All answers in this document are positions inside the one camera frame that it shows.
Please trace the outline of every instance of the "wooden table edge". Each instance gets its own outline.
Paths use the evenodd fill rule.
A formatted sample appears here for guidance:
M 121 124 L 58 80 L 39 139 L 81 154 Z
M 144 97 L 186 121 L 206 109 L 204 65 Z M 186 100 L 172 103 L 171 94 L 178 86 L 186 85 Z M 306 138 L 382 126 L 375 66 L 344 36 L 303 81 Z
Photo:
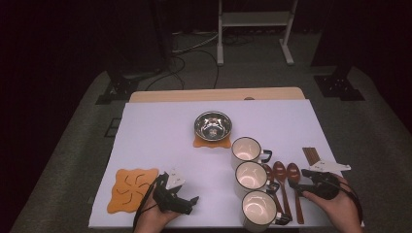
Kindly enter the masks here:
M 182 101 L 222 101 L 222 100 L 301 100 L 305 99 L 299 87 L 259 87 L 229 89 L 191 89 L 136 91 L 129 103 L 182 102 Z

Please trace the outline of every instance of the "metal bowl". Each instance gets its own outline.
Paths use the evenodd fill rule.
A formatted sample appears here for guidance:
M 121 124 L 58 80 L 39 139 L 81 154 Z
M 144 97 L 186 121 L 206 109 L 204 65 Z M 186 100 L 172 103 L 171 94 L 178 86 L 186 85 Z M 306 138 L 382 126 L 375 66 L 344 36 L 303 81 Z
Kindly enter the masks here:
M 224 139 L 231 131 L 231 121 L 228 116 L 220 112 L 207 112 L 197 117 L 194 122 L 194 132 L 206 141 Z

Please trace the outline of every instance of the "white tabletop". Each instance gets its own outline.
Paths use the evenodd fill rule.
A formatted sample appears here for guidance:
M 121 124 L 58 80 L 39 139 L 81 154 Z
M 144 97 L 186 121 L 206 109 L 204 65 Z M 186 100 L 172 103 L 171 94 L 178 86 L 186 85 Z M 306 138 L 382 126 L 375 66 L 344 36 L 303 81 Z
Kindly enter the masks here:
M 302 148 L 316 148 L 321 159 L 335 161 L 309 100 L 197 101 L 129 103 L 123 112 L 112 155 L 97 192 L 89 220 L 91 228 L 131 227 L 134 213 L 108 214 L 107 205 L 119 169 L 173 168 L 186 183 L 178 192 L 184 199 L 200 196 L 189 216 L 180 216 L 167 227 L 241 227 L 241 200 L 235 195 L 230 149 L 194 148 L 193 124 L 202 113 L 219 111 L 228 115 L 233 129 L 230 140 L 252 137 L 263 149 L 273 150 L 270 166 L 277 160 L 285 166 L 294 162 L 300 169 L 309 164 Z M 295 218 L 294 193 L 287 186 Z M 278 192 L 282 203 L 282 193 Z M 301 199 L 305 224 L 329 226 L 325 213 Z

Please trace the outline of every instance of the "wire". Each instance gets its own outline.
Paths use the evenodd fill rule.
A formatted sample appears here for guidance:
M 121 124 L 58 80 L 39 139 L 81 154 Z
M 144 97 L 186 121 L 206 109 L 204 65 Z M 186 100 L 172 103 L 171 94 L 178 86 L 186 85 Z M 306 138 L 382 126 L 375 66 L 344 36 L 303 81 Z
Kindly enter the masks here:
M 180 81 L 182 89 L 185 89 L 185 81 L 177 73 L 174 73 L 173 76 L 176 77 L 178 81 Z
M 179 70 L 177 70 L 177 71 L 170 72 L 170 73 L 167 74 L 167 75 L 164 75 L 164 76 L 162 76 L 162 77 L 159 77 L 159 78 L 155 79 L 153 82 L 151 82 L 151 83 L 145 88 L 145 91 L 149 90 L 149 88 L 150 88 L 153 84 L 157 83 L 158 81 L 160 81 L 160 80 L 162 80 L 162 79 L 165 79 L 165 78 L 167 78 L 167 77 L 170 77 L 170 76 L 174 76 L 175 74 L 181 72 L 181 71 L 185 68 L 186 62 L 185 62 L 184 59 L 182 59 L 182 58 L 180 58 L 180 57 L 177 57 L 177 56 L 175 56 L 175 57 L 173 57 L 173 58 L 176 58 L 176 59 L 181 60 L 181 61 L 183 62 L 182 67 L 181 67 Z
M 216 60 L 215 56 L 213 56 L 210 52 L 207 52 L 205 50 L 188 50 L 186 52 L 183 52 L 182 54 L 188 53 L 188 52 L 203 52 L 203 53 L 206 53 L 206 54 L 208 54 L 212 57 L 212 59 L 214 60 L 214 62 L 216 64 L 216 77 L 215 77 L 215 82 L 213 83 L 213 89 L 216 89 L 216 86 L 218 84 L 218 79 L 219 79 L 219 66 L 218 66 L 218 61 Z
M 239 35 L 236 35 L 236 36 L 225 36 L 224 38 L 223 38 L 223 43 L 226 45 L 226 46 L 230 46 L 230 47 L 241 47 L 241 46 L 244 46 L 244 45 L 246 45 L 246 44 L 249 44 L 249 43 L 251 43 L 251 42 L 253 42 L 254 40 L 255 40 L 255 37 L 254 36 L 250 36 L 250 40 L 248 40 L 246 37 L 240 37 Z
M 201 42 L 201 43 L 199 43 L 195 46 L 192 46 L 192 47 L 189 47 L 189 48 L 186 48 L 186 49 L 183 49 L 183 50 L 173 50 L 172 52 L 179 54 L 179 53 L 186 52 L 188 50 L 193 50 L 193 49 L 196 49 L 196 48 L 199 48 L 199 47 L 202 47 L 204 45 L 209 44 L 210 42 L 214 41 L 217 37 L 218 37 L 218 33 L 216 33 L 216 35 L 214 35 L 212 38 L 209 38 L 209 39 L 207 39 L 207 40 L 205 40 L 205 41 L 203 41 L 203 42 Z
M 351 188 L 347 183 L 343 183 L 343 182 L 339 182 L 339 183 L 345 184 L 347 187 L 349 187 L 351 189 L 351 191 L 348 191 L 345 188 L 341 187 L 340 185 L 338 186 L 334 183 L 330 183 L 330 182 L 327 182 L 327 181 L 322 181 L 322 182 L 327 183 L 329 185 L 332 185 L 332 186 L 338 188 L 339 190 L 343 191 L 346 195 L 348 195 L 349 198 L 352 199 L 352 201 L 354 202 L 355 206 L 358 209 L 358 218 L 360 220 L 360 223 L 362 223 L 362 221 L 363 221 L 363 209 L 361 207 L 361 201 L 360 201 L 358 195 L 355 193 L 355 190 L 353 188 Z
M 149 196 L 151 195 L 152 191 L 154 190 L 156 181 L 157 181 L 157 179 L 155 179 L 155 180 L 151 183 L 151 185 L 150 185 L 149 188 L 148 188 L 148 191 L 146 192 L 145 196 L 143 197 L 142 201 L 140 202 L 139 208 L 137 209 L 136 215 L 134 216 L 134 219 L 133 219 L 133 232 L 134 232 L 134 229 L 136 228 L 136 223 L 137 223 L 137 220 L 139 219 L 140 215 L 141 215 L 143 212 L 148 211 L 149 209 L 151 209 L 151 208 L 154 207 L 154 206 L 151 206 L 151 207 L 149 207 L 148 209 L 142 211 L 142 209 L 144 208 L 146 202 L 147 202 L 148 199 L 149 199 Z
M 144 213 L 144 212 L 146 212 L 146 211 L 150 210 L 151 208 L 156 207 L 156 206 L 157 206 L 157 203 L 156 203 L 156 204 L 154 204 L 154 205 L 152 205 L 152 206 L 150 206 L 148 209 L 146 209 L 146 210 L 144 210 L 144 211 L 141 211 L 141 212 L 140 212 L 140 215 L 141 215 L 142 213 Z

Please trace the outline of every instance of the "dark background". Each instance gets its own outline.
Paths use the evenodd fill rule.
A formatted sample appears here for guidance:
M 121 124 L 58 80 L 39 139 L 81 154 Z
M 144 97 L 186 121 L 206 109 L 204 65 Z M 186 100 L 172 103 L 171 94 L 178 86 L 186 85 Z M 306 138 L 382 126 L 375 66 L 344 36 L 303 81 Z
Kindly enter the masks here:
M 119 56 L 118 45 L 125 51 L 133 48 L 127 41 L 132 35 L 126 33 L 133 31 L 128 28 L 133 25 L 126 25 L 121 32 L 125 34 L 120 35 L 115 28 L 121 21 L 116 16 L 121 10 L 107 13 L 111 8 L 99 7 L 99 2 L 0 1 L 0 193 L 6 213 L 1 218 L 1 232 L 12 227 L 88 86 L 112 64 L 108 61 L 113 57 L 109 56 Z M 128 0 L 107 2 L 133 6 Z M 300 0 L 298 5 L 293 32 L 324 29 L 312 65 L 336 65 L 348 51 L 354 64 L 371 77 L 412 132 L 412 75 L 408 64 L 412 60 L 412 38 L 407 17 L 411 4 L 336 0 L 331 7 L 331 3 Z M 172 31 L 217 29 L 217 1 L 170 0 L 168 4 Z M 284 10 L 289 6 L 290 1 L 284 0 L 253 4 L 224 0 L 228 11 Z M 99 17 L 105 14 L 106 21 Z M 107 35 L 115 36 L 118 43 L 112 44 L 113 38 Z M 136 60 L 146 56 L 141 52 Z

